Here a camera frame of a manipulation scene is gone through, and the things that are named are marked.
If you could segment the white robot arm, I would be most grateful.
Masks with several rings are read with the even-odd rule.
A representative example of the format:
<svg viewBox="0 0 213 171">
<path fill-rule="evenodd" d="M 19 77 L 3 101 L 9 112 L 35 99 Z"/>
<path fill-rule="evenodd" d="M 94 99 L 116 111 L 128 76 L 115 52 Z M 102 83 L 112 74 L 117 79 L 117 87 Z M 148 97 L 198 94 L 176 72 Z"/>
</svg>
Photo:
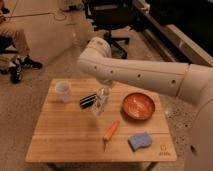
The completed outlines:
<svg viewBox="0 0 213 171">
<path fill-rule="evenodd" d="M 213 171 L 213 67 L 115 59 L 108 42 L 100 37 L 90 40 L 77 64 L 102 82 L 117 81 L 195 105 L 184 171 Z"/>
</svg>

